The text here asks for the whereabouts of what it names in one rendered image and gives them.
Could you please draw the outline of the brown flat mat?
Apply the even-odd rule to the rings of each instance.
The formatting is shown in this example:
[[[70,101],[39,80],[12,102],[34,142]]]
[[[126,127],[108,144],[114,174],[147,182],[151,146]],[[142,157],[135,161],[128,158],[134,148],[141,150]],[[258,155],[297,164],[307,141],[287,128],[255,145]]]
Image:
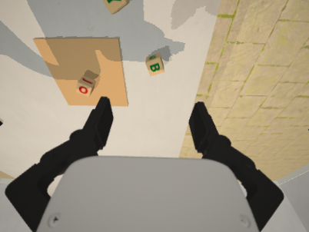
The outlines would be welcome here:
[[[128,107],[119,38],[33,38],[68,105],[96,106],[100,97],[111,106]],[[94,81],[90,97],[76,92],[85,76]]]

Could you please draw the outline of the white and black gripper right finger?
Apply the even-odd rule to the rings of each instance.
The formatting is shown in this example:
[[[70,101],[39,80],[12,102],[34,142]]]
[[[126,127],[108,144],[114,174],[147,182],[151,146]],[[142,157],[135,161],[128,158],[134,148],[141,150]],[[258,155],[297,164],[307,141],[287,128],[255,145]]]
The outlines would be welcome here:
[[[231,146],[226,136],[219,134],[203,101],[195,103],[189,118],[195,150],[202,158],[227,165],[247,191],[246,199],[259,232],[284,199],[282,190],[246,155]],[[205,156],[206,155],[206,156]],[[226,161],[226,162],[225,162]]]

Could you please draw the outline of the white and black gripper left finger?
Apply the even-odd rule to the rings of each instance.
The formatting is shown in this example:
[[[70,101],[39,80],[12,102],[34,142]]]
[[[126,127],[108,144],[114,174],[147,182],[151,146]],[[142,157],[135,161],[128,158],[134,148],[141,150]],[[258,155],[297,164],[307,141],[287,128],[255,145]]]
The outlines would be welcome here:
[[[32,232],[37,231],[51,199],[49,185],[73,162],[98,156],[98,151],[107,143],[113,120],[110,99],[100,97],[82,129],[73,131],[68,141],[44,153],[39,163],[6,187],[5,196]]]

